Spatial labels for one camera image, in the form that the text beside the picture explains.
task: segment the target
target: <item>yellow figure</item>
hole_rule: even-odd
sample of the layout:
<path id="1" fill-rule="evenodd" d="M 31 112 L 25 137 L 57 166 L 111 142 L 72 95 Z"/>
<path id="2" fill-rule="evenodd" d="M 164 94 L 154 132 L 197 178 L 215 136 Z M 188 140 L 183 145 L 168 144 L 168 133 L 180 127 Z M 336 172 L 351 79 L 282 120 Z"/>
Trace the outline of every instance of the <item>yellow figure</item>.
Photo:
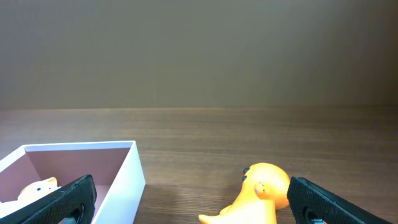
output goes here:
<path id="1" fill-rule="evenodd" d="M 4 203 L 0 202 L 0 218 L 35 202 L 59 188 L 60 187 L 57 186 L 57 180 L 55 177 L 29 184 L 21 191 L 21 194 L 18 196 L 18 200 Z"/>
<path id="2" fill-rule="evenodd" d="M 276 224 L 276 209 L 289 205 L 289 176 L 281 168 L 258 163 L 243 170 L 241 193 L 217 216 L 199 215 L 204 224 Z"/>

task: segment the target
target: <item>toy figure in box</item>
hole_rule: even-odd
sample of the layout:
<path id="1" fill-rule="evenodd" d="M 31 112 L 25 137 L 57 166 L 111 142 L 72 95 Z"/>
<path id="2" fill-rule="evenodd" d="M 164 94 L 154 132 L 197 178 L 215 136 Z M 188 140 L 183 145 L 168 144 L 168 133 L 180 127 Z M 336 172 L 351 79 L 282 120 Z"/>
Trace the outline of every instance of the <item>toy figure in box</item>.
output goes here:
<path id="1" fill-rule="evenodd" d="M 29 184 L 21 191 L 18 196 L 18 200 L 3 203 L 0 202 L 0 218 L 35 202 L 59 188 L 60 187 L 57 186 L 57 180 L 55 177 Z"/>

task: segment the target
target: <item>wood grain surface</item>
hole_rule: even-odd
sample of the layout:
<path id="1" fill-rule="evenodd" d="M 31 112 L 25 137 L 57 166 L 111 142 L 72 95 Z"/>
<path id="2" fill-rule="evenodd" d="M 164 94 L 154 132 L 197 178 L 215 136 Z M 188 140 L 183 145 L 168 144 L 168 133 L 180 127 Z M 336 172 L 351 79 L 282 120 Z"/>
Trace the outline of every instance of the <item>wood grain surface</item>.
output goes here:
<path id="1" fill-rule="evenodd" d="M 136 140 L 147 187 L 135 223 L 199 223 L 270 162 L 398 223 L 398 108 L 0 112 L 0 158 L 22 144 Z M 294 223 L 289 208 L 278 224 Z"/>

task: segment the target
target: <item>orange toy dinosaur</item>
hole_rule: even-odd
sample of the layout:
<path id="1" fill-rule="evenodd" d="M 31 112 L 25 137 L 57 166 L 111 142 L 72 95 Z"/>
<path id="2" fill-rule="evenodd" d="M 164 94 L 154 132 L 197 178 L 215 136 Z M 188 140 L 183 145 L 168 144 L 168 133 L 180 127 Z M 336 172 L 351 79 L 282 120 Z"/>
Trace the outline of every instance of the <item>orange toy dinosaur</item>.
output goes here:
<path id="1" fill-rule="evenodd" d="M 276 209 L 289 205 L 289 176 L 281 168 L 258 163 L 243 170 L 241 193 L 217 216 L 199 215 L 203 224 L 276 224 Z"/>

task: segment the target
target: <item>white box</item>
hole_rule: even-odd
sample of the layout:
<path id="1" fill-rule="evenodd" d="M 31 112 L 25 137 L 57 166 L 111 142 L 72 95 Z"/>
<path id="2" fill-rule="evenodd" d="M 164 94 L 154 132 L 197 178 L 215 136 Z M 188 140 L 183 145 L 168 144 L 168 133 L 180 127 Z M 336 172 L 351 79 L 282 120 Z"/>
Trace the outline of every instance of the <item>white box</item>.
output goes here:
<path id="1" fill-rule="evenodd" d="M 92 223 L 132 224 L 145 178 L 135 141 L 23 145 L 0 161 L 0 201 L 55 177 L 63 186 L 91 174 L 97 191 Z"/>

